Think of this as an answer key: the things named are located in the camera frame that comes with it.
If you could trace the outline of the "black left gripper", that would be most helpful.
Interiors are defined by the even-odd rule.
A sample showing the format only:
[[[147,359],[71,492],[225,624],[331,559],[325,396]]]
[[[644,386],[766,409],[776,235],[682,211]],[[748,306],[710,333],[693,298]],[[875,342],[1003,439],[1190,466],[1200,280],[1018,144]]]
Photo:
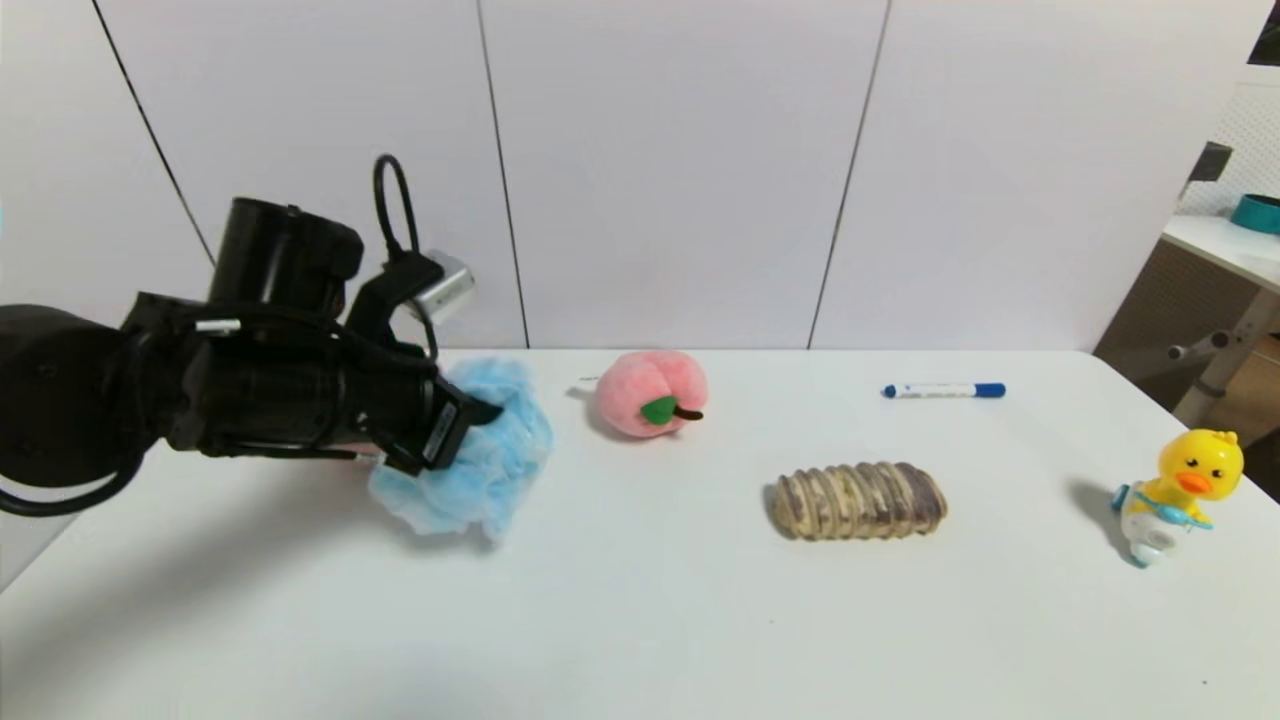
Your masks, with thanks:
[[[448,468],[470,427],[504,409],[465,393],[434,363],[339,363],[335,455],[385,459],[408,475]]]

